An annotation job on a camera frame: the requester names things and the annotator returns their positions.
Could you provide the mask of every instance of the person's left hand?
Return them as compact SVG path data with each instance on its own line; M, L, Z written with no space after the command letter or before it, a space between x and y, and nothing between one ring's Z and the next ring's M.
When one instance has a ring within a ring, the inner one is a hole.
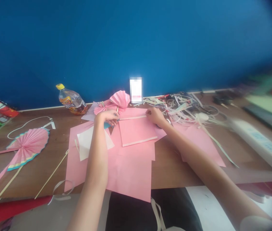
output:
M118 122L119 114L115 110L108 110L100 112L96 115L95 121L97 122L107 122L111 126L115 126Z

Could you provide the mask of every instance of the white baseboard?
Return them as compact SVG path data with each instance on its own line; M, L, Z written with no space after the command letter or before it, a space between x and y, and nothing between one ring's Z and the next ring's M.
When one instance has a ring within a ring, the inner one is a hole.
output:
M231 88L224 88L224 89L217 89L217 90L204 90L204 91L193 91L193 92L188 92L189 94L197 94L197 93L214 93L215 91L223 91L223 90L229 90ZM159 95L159 96L147 96L147 97L162 97L164 95ZM63 105L62 106L56 106L56 107L43 107L43 108L36 108L36 109L27 109L27 110L21 110L19 112L24 112L24 111L36 111L36 110L44 110L44 109L52 109L52 108L59 108L59 107L64 107Z

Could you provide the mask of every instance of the bottle label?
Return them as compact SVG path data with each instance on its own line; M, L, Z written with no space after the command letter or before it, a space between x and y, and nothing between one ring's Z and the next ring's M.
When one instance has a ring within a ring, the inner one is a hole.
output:
M76 107L69 96L66 98L63 98L63 99L59 99L59 100L73 114L83 115L88 110L88 107L84 101L82 101L80 106Z

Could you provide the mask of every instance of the black device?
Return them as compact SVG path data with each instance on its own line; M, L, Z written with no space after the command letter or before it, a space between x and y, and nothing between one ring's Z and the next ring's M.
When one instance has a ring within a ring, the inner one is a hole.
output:
M272 129L272 113L256 106L256 105L249 105L243 107L245 111L255 116L259 119L262 123Z

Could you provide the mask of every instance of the blue wall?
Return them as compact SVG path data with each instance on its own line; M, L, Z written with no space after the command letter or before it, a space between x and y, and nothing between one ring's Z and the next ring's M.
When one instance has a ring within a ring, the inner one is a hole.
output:
M86 102L233 86L272 64L266 0L0 0L0 97L20 109L60 105L63 83Z

